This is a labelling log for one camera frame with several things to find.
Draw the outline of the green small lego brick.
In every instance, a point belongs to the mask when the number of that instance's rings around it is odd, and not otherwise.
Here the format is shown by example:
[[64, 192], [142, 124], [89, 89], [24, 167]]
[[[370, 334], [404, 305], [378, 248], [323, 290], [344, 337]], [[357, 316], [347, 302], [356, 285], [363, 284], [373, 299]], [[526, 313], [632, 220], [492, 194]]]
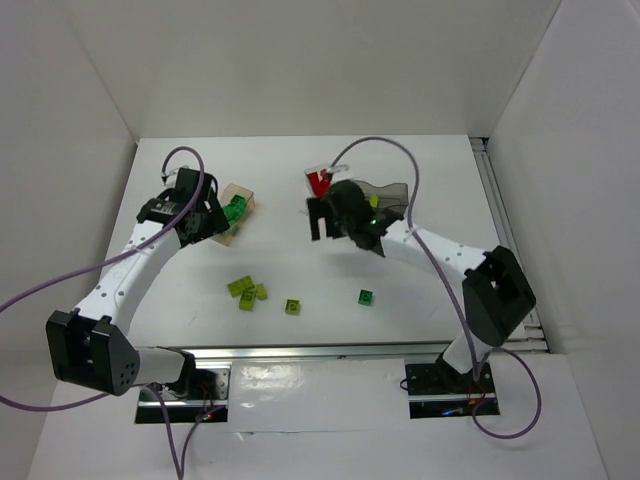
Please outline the green small lego brick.
[[246, 208], [247, 200], [240, 195], [234, 195], [232, 199], [223, 207], [223, 212], [228, 224], [236, 224], [244, 215]]

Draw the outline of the lime long lego brick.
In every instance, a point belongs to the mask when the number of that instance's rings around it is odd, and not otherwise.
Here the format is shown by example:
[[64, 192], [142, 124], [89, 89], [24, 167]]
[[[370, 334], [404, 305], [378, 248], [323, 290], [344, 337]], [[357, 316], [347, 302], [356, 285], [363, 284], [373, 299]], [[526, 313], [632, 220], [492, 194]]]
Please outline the lime long lego brick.
[[244, 276], [227, 284], [227, 289], [232, 298], [241, 296], [244, 291], [251, 291], [255, 288], [251, 276]]

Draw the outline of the lime square lego brick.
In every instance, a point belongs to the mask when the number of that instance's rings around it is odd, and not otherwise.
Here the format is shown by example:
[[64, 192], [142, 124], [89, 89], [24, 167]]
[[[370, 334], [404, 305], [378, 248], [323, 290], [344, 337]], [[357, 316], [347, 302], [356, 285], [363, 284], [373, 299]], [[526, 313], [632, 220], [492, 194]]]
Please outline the lime square lego brick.
[[254, 304], [256, 301], [256, 291], [255, 290], [245, 290], [242, 292], [238, 307], [242, 311], [252, 311], [254, 308]]

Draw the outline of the lime small lego brick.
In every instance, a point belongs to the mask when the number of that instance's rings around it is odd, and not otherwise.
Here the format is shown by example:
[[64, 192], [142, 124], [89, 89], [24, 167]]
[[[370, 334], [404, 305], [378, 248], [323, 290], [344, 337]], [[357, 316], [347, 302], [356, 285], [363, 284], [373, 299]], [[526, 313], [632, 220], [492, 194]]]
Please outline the lime small lego brick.
[[256, 297], [264, 301], [268, 298], [267, 290], [264, 284], [260, 283], [255, 286]]

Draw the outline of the red lego brick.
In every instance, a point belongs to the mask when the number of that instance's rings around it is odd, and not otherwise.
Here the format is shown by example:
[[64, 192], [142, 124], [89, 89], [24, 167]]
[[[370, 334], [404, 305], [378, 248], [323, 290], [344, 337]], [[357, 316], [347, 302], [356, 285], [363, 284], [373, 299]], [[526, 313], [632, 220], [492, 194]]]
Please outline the red lego brick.
[[315, 197], [321, 197], [326, 194], [331, 186], [332, 175], [327, 173], [326, 169], [312, 171], [306, 174], [311, 192]]

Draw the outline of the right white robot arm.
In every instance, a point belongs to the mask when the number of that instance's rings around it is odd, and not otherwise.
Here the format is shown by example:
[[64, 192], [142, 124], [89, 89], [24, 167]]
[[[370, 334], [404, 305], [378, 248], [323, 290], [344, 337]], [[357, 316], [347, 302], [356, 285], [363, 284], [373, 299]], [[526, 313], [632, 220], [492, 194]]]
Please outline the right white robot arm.
[[371, 205], [361, 186], [342, 180], [306, 201], [311, 238], [347, 237], [365, 251], [433, 274], [453, 297], [460, 334], [435, 362], [435, 376], [454, 390], [480, 376], [483, 363], [501, 347], [537, 303], [520, 263], [508, 248], [487, 251], [415, 225], [408, 207]]

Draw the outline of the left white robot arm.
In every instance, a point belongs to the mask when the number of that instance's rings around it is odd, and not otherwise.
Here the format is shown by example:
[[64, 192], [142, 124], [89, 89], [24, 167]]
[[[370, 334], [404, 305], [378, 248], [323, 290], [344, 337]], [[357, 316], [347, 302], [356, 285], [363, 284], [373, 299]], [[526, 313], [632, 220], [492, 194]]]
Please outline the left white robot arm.
[[166, 263], [181, 249], [228, 229], [217, 181], [186, 167], [144, 204], [123, 251], [96, 287], [71, 311], [54, 311], [45, 330], [55, 377], [121, 396], [137, 385], [165, 385], [188, 396], [200, 372], [192, 354], [170, 347], [135, 347], [127, 338], [134, 315]]

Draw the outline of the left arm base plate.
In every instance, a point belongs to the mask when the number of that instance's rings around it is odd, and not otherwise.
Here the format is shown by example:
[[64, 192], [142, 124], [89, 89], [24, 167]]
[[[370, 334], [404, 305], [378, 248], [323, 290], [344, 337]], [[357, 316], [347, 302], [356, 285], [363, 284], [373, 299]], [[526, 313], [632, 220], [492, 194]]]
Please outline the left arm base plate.
[[[158, 389], [165, 402], [172, 424], [226, 423], [231, 380], [231, 365], [210, 363], [198, 366], [198, 373], [188, 393], [177, 395], [167, 386]], [[138, 397], [134, 423], [138, 425], [162, 424], [164, 416], [160, 401], [143, 388]]]

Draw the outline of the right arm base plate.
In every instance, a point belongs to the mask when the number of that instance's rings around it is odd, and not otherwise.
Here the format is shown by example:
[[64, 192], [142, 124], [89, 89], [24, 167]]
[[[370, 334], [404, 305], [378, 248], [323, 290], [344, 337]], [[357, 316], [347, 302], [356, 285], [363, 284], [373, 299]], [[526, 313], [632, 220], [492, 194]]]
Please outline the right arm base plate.
[[399, 386], [408, 395], [411, 419], [470, 417], [477, 414], [500, 414], [491, 366], [486, 363], [478, 383], [465, 380], [461, 386], [449, 387], [436, 375], [435, 365], [414, 363], [405, 365], [405, 378]]

